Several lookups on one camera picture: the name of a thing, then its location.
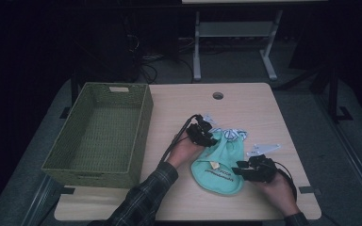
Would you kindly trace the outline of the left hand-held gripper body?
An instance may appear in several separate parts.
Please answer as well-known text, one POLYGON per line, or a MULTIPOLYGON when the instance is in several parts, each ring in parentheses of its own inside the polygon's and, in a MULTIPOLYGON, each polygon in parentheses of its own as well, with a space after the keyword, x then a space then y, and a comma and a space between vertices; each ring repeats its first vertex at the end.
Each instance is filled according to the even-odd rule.
POLYGON ((196 145, 198 145, 197 141, 205 140, 206 137, 212 137, 211 129, 212 125, 205 121, 202 115, 195 114, 187 120, 186 133, 189 139, 196 145))

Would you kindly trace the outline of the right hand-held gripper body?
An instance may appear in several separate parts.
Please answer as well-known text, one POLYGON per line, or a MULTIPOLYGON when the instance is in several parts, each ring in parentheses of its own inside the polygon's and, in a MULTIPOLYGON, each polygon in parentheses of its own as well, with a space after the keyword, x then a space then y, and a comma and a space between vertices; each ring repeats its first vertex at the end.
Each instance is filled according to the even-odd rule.
POLYGON ((274 152, 280 147, 280 144, 255 144, 246 154, 249 157, 246 179, 251 182, 271 182, 277 172, 277 167, 266 153, 274 152))

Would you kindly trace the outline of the mint green baby garment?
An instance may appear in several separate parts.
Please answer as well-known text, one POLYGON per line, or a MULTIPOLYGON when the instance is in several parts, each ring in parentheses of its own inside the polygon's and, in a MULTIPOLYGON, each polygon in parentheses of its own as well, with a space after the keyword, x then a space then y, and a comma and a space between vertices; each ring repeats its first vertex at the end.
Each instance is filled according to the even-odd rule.
POLYGON ((211 129, 210 133, 217 143, 205 148, 191 164, 192 176, 200 187, 208 191, 226 196, 237 194, 244 180, 232 168, 237 167, 238 161, 244 160, 243 141, 248 133, 240 129, 221 128, 211 129))

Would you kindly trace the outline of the green woven basket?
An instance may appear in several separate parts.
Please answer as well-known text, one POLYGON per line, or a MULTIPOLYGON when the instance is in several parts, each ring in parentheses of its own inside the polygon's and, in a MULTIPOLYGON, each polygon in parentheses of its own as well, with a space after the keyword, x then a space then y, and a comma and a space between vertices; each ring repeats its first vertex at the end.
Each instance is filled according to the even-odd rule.
POLYGON ((146 84, 85 84, 41 169, 66 186, 137 185, 153 106, 146 84))

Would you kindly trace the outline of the person's left hand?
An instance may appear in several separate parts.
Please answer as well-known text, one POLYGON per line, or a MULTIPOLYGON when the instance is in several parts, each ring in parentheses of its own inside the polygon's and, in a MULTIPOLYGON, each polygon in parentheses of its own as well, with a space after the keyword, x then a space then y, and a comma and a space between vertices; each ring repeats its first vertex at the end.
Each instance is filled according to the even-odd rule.
POLYGON ((170 151, 166 162, 178 169, 180 166, 196 157, 204 149, 205 147, 194 144, 189 139, 187 133, 184 132, 170 151))

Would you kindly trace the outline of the person's right hand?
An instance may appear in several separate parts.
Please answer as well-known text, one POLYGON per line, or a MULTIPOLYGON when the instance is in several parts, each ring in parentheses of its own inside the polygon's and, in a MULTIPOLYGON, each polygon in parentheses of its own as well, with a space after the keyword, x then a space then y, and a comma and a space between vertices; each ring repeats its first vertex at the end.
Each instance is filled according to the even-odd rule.
POLYGON ((254 182, 254 185, 284 217, 300 213, 288 181, 279 172, 270 183, 254 182))

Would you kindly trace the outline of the grey tape strip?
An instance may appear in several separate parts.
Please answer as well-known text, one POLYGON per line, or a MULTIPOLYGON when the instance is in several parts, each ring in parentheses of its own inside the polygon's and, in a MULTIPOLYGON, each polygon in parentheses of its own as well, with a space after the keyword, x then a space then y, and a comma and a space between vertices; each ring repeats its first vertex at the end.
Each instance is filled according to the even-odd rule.
POLYGON ((321 190, 313 186, 299 186, 299 191, 301 194, 313 193, 315 195, 321 195, 321 190))

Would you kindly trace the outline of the black metal stand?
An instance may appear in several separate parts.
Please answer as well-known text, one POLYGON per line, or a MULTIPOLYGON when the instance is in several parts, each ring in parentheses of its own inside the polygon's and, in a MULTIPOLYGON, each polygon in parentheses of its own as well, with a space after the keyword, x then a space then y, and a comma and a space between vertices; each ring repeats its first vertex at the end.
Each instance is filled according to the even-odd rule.
POLYGON ((340 121, 352 121, 353 117, 345 106, 337 105, 338 95, 338 72, 340 70, 340 60, 338 57, 326 59, 320 65, 302 73, 287 83, 273 88, 273 90, 288 90, 314 76, 314 80, 309 86, 313 94, 321 94, 328 89, 327 113, 334 123, 340 121))

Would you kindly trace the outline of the white metal stand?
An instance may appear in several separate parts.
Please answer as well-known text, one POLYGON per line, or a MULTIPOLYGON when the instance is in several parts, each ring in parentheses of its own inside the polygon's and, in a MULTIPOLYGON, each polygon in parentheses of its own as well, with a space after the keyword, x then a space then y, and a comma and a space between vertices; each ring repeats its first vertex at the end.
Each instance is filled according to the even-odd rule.
POLYGON ((263 22, 202 22, 200 12, 196 13, 194 27, 194 50, 192 57, 193 80, 202 79, 200 60, 200 38, 267 38, 268 43, 260 50, 260 56, 271 81, 278 79, 272 66, 270 53, 283 15, 282 10, 275 13, 272 21, 263 22))

